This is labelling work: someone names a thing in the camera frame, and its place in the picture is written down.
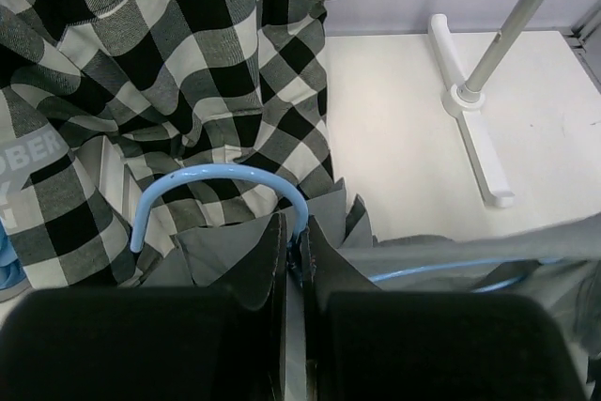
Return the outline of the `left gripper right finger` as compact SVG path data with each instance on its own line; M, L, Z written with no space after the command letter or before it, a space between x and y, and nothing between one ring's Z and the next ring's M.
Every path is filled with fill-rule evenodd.
M384 291L301 235L312 400L583 400L559 327L514 294Z

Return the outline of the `grey shirt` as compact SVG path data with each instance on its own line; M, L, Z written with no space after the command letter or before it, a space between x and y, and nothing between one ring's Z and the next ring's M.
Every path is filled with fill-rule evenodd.
M523 234L456 242L413 236L378 242L357 195L343 207L344 181L308 202L334 248L362 276L384 290L464 291L506 288L539 302L560 325L586 400L600 400L600 212L572 223ZM206 286L231 270L258 244L268 217L176 234L174 281ZM288 283L285 400L309 400L301 358L301 294Z

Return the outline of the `light blue shirt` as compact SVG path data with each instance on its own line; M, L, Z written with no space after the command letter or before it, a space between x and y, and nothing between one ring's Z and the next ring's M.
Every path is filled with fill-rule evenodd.
M23 267L1 225L1 302L9 301L29 287Z

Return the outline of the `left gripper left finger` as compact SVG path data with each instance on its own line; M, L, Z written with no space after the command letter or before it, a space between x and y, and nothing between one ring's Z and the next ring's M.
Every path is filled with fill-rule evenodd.
M5 400L280 400L287 227L206 286L55 288L1 329Z

